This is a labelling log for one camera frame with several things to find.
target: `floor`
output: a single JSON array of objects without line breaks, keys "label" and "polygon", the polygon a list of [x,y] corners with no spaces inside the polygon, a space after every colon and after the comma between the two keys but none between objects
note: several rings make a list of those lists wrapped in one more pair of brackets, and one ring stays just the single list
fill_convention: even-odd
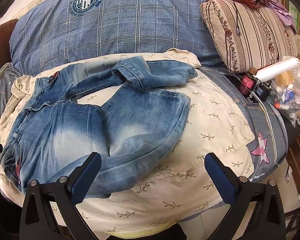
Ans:
[{"label": "floor", "polygon": [[[300,201],[298,200],[298,192],[294,180],[291,179],[287,184],[284,179],[287,170],[288,163],[286,160],[284,160],[274,173],[272,173],[268,178],[262,181],[262,183],[266,183],[268,180],[273,179],[277,182],[285,213],[300,206]],[[230,205],[225,205],[223,207],[212,209],[203,212],[195,219],[180,223],[183,231],[187,235],[187,240],[206,240],[216,229],[217,225],[221,222],[229,207]],[[254,204],[251,203],[233,239],[237,239],[242,236],[246,225],[249,222],[253,208]]]}]

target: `purple cloth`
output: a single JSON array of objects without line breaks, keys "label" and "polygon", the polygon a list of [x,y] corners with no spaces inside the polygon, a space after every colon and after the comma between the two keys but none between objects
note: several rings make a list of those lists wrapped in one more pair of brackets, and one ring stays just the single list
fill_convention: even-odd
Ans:
[{"label": "purple cloth", "polygon": [[265,0],[266,7],[275,11],[284,26],[291,26],[296,33],[296,24],[292,15],[286,8],[279,2],[279,0]]}]

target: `printed logo on pillow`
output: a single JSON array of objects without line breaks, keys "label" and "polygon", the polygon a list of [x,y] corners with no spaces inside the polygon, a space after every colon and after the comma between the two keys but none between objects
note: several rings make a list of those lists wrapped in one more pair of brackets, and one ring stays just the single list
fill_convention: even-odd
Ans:
[{"label": "printed logo on pillow", "polygon": [[72,0],[69,11],[74,16],[81,16],[91,8],[98,7],[102,0]]}]

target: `star print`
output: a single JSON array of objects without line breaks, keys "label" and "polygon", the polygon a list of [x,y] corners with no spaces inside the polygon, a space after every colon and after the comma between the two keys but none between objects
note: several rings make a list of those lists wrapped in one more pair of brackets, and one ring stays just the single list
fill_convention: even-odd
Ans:
[{"label": "star print", "polygon": [[270,164],[269,159],[267,157],[266,153],[266,144],[267,144],[267,138],[263,138],[262,134],[258,132],[258,141],[259,141],[259,146],[251,152],[252,155],[260,155],[260,166],[262,161],[265,161],[266,163]]}]

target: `striped pillow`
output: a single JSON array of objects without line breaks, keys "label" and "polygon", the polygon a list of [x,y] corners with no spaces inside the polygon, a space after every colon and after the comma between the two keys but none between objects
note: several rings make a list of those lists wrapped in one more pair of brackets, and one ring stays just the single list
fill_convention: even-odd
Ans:
[{"label": "striped pillow", "polygon": [[209,0],[200,5],[200,12],[220,57],[233,72],[261,69],[283,56],[298,56],[292,28],[284,27],[267,7],[250,9],[231,0]]}]

